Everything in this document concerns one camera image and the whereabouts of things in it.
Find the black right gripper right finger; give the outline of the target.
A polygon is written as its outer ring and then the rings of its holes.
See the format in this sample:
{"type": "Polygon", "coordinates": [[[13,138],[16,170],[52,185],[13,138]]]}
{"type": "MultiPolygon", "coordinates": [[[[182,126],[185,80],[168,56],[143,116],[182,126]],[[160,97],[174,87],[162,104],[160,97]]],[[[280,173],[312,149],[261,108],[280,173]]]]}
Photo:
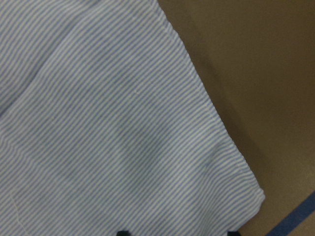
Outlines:
{"type": "Polygon", "coordinates": [[[238,231],[228,232],[227,236],[240,236],[240,233],[238,231]]]}

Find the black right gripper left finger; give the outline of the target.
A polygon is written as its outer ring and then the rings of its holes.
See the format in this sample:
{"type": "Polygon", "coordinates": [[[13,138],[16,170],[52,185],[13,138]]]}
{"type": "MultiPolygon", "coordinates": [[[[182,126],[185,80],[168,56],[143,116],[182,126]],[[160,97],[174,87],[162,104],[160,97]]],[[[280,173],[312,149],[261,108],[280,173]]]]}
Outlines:
{"type": "Polygon", "coordinates": [[[118,231],[116,236],[130,236],[129,231],[118,231]]]}

